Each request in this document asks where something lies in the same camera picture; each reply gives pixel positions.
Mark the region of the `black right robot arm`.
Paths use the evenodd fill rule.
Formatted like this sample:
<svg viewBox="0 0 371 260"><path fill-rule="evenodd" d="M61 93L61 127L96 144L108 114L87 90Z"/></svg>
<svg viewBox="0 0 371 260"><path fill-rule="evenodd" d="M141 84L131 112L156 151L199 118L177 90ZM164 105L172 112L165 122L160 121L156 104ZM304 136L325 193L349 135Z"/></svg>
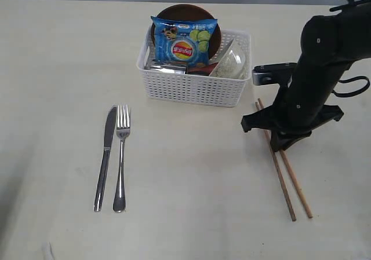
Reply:
<svg viewBox="0 0 371 260"><path fill-rule="evenodd" d="M303 28L300 44L298 62L254 67L254 85L278 84L279 89L272 105L241 120L246 133L254 128L269 130L275 152L343 117L339 106L326 105L331 94L349 98L370 87L366 76L341 78L353 63L370 58L370 4L312 17Z"/></svg>

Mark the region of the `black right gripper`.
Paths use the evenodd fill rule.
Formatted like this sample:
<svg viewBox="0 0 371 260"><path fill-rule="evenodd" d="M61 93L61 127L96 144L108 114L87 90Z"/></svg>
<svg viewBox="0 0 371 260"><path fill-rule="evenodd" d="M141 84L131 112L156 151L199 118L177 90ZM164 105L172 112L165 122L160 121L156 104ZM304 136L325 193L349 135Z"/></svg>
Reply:
<svg viewBox="0 0 371 260"><path fill-rule="evenodd" d="M339 121L343 111L325 102L343 73L343 62L318 65L301 55L289 87L279 90L274 103L242 117L244 132L252 128L271 130L270 145L278 152L309 137L324 123Z"/></svg>

